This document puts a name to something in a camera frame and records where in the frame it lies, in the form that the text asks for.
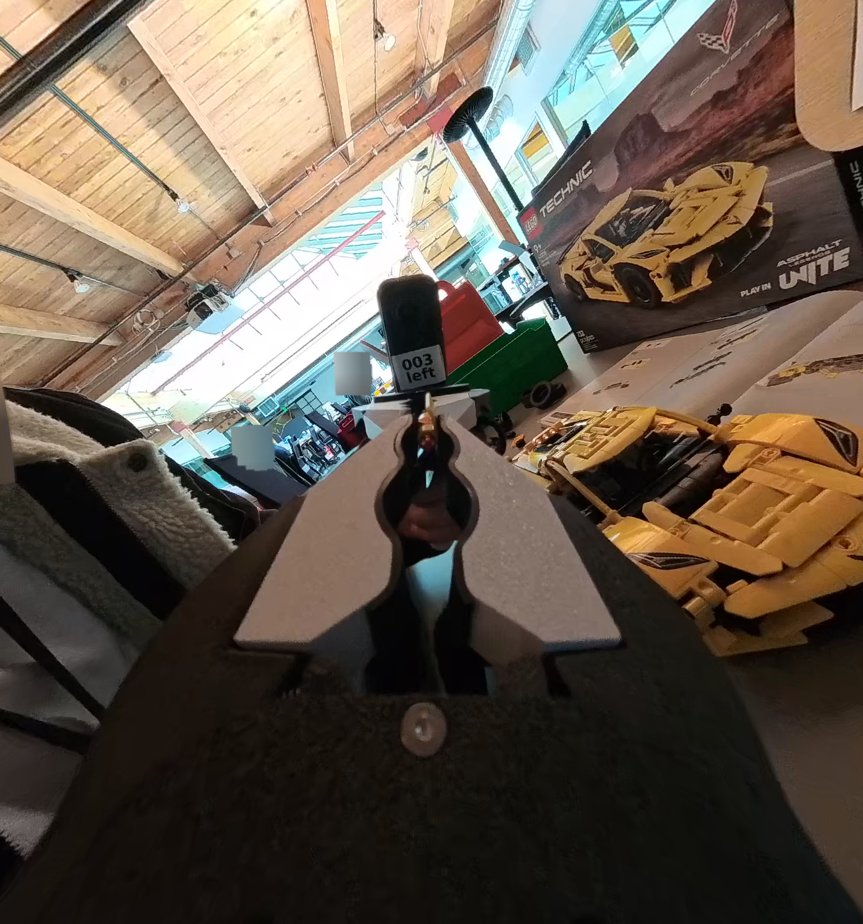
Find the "open instruction booklet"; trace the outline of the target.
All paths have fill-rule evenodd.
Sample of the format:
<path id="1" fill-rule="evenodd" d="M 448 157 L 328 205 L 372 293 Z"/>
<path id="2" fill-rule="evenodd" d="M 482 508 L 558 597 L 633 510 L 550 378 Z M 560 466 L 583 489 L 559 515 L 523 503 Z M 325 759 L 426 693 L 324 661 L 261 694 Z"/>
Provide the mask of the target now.
<path id="1" fill-rule="evenodd" d="M 863 427 L 863 293 L 810 295 L 717 330 L 639 343 L 541 424 L 617 406 L 705 418 L 724 404 Z"/>

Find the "black slanted panel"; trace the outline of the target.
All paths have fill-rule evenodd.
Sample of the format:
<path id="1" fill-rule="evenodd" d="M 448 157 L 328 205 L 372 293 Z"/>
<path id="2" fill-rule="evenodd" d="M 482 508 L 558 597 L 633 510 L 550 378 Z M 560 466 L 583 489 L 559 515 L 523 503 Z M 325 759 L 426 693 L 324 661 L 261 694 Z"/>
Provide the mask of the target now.
<path id="1" fill-rule="evenodd" d="M 204 463 L 236 489 L 251 495 L 266 509 L 278 509 L 310 490 L 312 482 L 297 477 L 292 467 L 287 468 L 275 452 L 269 468 L 254 469 L 239 464 L 234 454 L 212 456 Z"/>

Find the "green plastic bin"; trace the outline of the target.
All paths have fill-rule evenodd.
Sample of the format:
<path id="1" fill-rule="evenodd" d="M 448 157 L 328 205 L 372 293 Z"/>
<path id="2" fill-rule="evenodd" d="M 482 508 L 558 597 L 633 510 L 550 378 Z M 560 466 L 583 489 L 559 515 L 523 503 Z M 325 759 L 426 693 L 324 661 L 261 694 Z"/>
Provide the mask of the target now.
<path id="1" fill-rule="evenodd" d="M 521 321 L 448 375 L 448 385 L 489 391 L 490 413 L 498 417 L 522 403 L 530 389 L 567 370 L 567 361 L 547 319 Z"/>

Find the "wooden book stand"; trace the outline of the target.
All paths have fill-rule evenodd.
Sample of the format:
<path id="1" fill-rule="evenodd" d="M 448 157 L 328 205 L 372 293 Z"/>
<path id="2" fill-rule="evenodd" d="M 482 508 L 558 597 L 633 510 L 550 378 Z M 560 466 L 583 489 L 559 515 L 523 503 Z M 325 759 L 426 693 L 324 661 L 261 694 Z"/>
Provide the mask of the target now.
<path id="1" fill-rule="evenodd" d="M 795 1 L 795 114 L 804 139 L 837 154 L 863 146 L 851 108 L 857 2 Z"/>

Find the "toy car box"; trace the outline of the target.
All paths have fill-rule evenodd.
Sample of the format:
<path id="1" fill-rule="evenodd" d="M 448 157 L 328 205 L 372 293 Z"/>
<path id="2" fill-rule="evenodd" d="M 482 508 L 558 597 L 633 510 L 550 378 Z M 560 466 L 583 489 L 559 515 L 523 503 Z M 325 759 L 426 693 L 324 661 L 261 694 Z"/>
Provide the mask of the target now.
<path id="1" fill-rule="evenodd" d="M 863 280 L 863 147 L 810 145 L 790 2 L 714 2 L 517 217 L 581 351 Z"/>

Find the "black pole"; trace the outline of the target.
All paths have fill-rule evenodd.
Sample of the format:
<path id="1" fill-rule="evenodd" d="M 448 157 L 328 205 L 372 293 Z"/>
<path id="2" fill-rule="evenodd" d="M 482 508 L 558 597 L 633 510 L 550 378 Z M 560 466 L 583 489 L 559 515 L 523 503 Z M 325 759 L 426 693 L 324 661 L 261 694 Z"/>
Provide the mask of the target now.
<path id="1" fill-rule="evenodd" d="M 479 121 L 486 114 L 492 105 L 494 91 L 492 87 L 483 86 L 469 95 L 460 106 L 454 111 L 447 121 L 443 131 L 443 140 L 451 144 L 461 141 L 467 133 L 470 133 L 477 141 L 483 155 L 488 160 L 492 170 L 500 180 L 502 187 L 508 194 L 509 199 L 515 206 L 515 211 L 521 211 L 525 206 L 516 193 L 515 187 L 507 178 L 505 171 L 499 164 L 492 149 L 483 135 L 479 126 Z"/>

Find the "yellow toy brick car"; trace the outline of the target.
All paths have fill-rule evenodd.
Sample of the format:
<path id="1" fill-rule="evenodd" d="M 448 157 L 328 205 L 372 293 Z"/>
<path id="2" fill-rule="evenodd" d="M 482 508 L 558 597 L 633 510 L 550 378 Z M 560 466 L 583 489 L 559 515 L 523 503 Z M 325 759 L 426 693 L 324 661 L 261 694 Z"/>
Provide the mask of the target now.
<path id="1" fill-rule="evenodd" d="M 800 413 L 579 411 L 511 462 L 568 497 L 720 657 L 807 643 L 863 584 L 863 427 Z"/>

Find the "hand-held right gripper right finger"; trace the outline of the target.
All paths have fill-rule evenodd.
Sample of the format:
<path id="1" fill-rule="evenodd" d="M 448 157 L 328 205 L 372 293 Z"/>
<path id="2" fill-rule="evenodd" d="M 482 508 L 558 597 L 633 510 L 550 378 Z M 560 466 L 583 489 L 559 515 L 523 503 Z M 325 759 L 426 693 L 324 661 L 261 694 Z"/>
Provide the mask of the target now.
<path id="1" fill-rule="evenodd" d="M 438 682 L 567 687 L 560 659 L 616 648 L 621 631 L 548 492 L 455 418 L 441 418 L 439 430 L 460 531 L 438 618 Z"/>

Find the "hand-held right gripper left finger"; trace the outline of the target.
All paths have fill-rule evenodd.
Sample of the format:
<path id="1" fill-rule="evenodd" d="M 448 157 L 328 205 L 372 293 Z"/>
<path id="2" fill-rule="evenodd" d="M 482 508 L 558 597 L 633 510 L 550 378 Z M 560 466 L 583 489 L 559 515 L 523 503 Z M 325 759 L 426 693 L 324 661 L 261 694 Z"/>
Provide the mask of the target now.
<path id="1" fill-rule="evenodd" d="M 402 467 L 411 422 L 392 420 L 308 491 L 234 633 L 237 648 L 309 654 L 365 686 L 375 654 L 368 609 L 394 585 L 398 565 L 381 497 Z"/>

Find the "person's left hand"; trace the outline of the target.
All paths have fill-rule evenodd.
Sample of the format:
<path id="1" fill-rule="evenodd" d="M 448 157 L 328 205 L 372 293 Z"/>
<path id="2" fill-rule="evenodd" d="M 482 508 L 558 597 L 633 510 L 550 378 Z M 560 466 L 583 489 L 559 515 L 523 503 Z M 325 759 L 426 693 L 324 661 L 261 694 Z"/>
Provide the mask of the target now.
<path id="1" fill-rule="evenodd" d="M 411 566 L 446 551 L 460 539 L 463 528 L 451 515 L 446 496 L 427 489 L 411 500 L 395 527 L 403 558 Z"/>

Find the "red plastic bin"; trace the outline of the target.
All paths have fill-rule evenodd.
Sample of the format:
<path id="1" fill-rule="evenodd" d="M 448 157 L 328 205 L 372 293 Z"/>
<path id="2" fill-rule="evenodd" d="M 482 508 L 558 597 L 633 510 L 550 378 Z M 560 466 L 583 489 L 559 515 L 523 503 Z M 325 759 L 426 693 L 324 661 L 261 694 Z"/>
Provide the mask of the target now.
<path id="1" fill-rule="evenodd" d="M 471 283 L 439 280 L 437 285 L 446 368 L 454 373 L 505 331 Z"/>

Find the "white ceiling projector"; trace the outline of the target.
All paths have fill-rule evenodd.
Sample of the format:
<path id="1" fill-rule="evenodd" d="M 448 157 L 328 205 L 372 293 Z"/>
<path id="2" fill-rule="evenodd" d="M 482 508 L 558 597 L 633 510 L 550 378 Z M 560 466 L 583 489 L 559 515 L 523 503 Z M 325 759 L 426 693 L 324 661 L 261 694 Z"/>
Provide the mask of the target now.
<path id="1" fill-rule="evenodd" d="M 200 286 L 185 301 L 187 326 L 203 334 L 223 334 L 243 314 L 235 299 L 215 282 Z"/>

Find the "wooden post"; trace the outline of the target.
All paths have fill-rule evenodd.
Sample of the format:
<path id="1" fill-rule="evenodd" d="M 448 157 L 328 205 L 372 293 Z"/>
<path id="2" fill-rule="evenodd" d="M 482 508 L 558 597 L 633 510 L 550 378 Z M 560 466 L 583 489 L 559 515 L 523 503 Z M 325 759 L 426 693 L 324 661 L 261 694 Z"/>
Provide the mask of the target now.
<path id="1" fill-rule="evenodd" d="M 464 180 L 476 195 L 482 211 L 495 233 L 497 243 L 507 243 L 513 248 L 521 247 L 521 242 L 515 234 L 514 228 L 502 213 L 481 174 L 470 159 L 463 143 L 461 141 L 448 142 L 447 148 Z"/>

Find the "grey desk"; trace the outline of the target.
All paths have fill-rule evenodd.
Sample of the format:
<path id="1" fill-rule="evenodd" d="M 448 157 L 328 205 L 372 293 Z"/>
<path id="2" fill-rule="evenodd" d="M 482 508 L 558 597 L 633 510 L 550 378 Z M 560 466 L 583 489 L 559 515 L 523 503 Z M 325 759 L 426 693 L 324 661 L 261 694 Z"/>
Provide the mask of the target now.
<path id="1" fill-rule="evenodd" d="M 727 662 L 793 808 L 863 909 L 863 586 L 802 648 Z"/>

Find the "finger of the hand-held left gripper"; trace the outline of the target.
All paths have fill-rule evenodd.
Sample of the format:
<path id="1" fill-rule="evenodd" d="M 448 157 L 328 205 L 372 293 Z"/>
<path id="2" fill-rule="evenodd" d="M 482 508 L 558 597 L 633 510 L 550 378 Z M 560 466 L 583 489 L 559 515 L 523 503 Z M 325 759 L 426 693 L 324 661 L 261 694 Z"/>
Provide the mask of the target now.
<path id="1" fill-rule="evenodd" d="M 480 416 L 489 412 L 490 392 L 453 392 L 438 396 L 438 415 L 447 417 L 471 432 Z"/>
<path id="2" fill-rule="evenodd" d="M 400 419 L 411 420 L 413 412 L 408 403 L 371 403 L 361 409 L 361 418 L 368 437 L 378 437 Z"/>

